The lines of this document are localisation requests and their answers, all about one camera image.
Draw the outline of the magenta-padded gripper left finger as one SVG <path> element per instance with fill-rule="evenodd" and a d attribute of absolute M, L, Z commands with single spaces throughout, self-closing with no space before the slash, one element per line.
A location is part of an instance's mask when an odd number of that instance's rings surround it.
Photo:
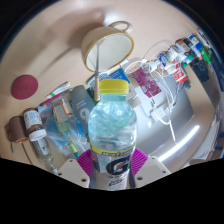
<path fill-rule="evenodd" d="M 76 185 L 89 188 L 93 175 L 91 150 L 85 151 L 77 159 L 68 159 L 57 175 Z"/>

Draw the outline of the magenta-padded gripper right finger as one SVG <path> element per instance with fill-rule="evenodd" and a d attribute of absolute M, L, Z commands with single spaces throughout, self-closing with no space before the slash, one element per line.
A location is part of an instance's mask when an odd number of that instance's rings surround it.
<path fill-rule="evenodd" d="M 129 185 L 131 188 L 140 188 L 170 174 L 156 156 L 147 156 L 136 149 L 131 160 Z"/>

